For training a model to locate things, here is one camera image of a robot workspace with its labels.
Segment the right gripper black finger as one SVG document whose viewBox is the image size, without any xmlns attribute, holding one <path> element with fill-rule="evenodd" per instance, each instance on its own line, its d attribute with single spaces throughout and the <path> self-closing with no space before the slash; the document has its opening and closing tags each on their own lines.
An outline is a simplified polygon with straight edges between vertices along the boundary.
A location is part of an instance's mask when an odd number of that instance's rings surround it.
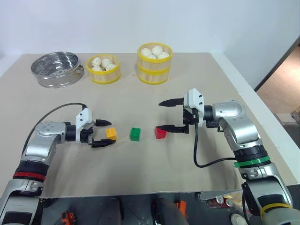
<svg viewBox="0 0 300 225">
<path fill-rule="evenodd" d="M 158 105 L 164 107 L 176 107 L 178 105 L 184 105 L 184 98 L 173 98 L 165 100 L 160 102 Z"/>
<path fill-rule="evenodd" d="M 166 132 L 170 132 L 170 133 L 189 134 L 189 127 L 188 126 L 177 127 L 175 125 L 161 125 L 161 126 L 156 126 L 156 128 L 161 129 L 161 130 L 166 131 Z"/>
</svg>

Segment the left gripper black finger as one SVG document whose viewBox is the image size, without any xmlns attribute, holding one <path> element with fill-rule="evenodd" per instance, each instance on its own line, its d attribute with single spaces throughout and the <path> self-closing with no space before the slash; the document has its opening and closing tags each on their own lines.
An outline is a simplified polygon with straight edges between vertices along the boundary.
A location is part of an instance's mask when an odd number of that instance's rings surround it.
<svg viewBox="0 0 300 225">
<path fill-rule="evenodd" d="M 112 123 L 109 122 L 109 121 L 107 121 L 107 120 L 99 120 L 99 119 L 97 119 L 95 121 L 94 126 L 96 126 L 96 127 L 106 127 L 106 126 L 110 126 L 111 124 Z"/>
<path fill-rule="evenodd" d="M 91 147 L 92 148 L 102 148 L 116 143 L 116 140 L 112 139 L 101 139 L 100 141 L 94 141 L 92 139 Z"/>
</svg>

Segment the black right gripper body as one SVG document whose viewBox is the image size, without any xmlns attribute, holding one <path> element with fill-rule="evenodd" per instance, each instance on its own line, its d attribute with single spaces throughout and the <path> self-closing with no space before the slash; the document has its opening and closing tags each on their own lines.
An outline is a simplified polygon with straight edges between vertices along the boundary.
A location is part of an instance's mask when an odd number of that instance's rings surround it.
<svg viewBox="0 0 300 225">
<path fill-rule="evenodd" d="M 199 125 L 199 113 L 198 110 L 193 108 L 192 112 L 187 109 L 183 109 L 183 125 L 184 128 L 188 128 L 190 125 L 198 127 Z"/>
</svg>

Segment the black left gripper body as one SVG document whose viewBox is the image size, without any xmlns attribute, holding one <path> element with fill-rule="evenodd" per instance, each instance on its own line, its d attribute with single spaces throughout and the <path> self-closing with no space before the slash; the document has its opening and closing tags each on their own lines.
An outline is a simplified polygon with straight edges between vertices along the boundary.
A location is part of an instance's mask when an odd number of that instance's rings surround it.
<svg viewBox="0 0 300 225">
<path fill-rule="evenodd" d="M 93 127 L 90 127 L 88 129 L 83 128 L 80 132 L 80 142 L 87 143 L 90 146 L 94 146 L 94 139 L 92 138 L 93 133 Z"/>
</svg>

